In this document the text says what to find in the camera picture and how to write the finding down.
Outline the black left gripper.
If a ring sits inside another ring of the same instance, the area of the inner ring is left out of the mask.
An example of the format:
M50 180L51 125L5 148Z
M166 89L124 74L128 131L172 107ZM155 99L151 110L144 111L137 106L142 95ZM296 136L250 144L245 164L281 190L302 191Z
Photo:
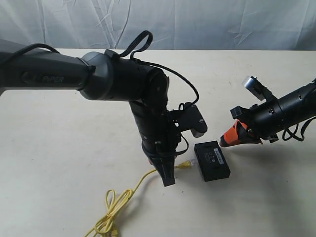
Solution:
M155 113L148 108L140 109L140 135L144 151L150 156L151 164L159 173L165 187L175 184L175 157L182 151L176 148L181 134L170 111Z

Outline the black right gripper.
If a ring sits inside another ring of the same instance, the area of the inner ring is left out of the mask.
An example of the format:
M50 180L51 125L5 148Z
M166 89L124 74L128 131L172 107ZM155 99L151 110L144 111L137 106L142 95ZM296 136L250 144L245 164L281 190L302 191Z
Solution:
M278 141L277 133L283 124L283 112L278 102L255 104L249 109L236 106L231 109L231 115L237 121L220 138L220 147L261 144L262 139L270 143Z

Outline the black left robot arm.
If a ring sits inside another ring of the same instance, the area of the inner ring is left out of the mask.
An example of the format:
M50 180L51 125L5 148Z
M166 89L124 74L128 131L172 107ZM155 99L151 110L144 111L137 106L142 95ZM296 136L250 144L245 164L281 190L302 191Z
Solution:
M83 57L45 44L1 40L0 90L76 90L88 100L128 102L141 146L165 186L175 184L180 135L167 110L169 79L156 67L121 59L112 51Z

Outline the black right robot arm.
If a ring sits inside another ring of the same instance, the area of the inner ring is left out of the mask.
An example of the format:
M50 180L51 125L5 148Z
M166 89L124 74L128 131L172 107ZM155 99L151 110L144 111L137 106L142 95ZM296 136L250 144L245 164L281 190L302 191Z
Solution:
M243 86L262 104L250 108L237 106L231 109L235 119L233 126L220 138L221 147L240 144L261 144L263 140L270 143L278 141L278 132L287 141L304 134L307 126L316 118L316 82L302 86L287 95L277 98L256 77L250 76L243 81Z

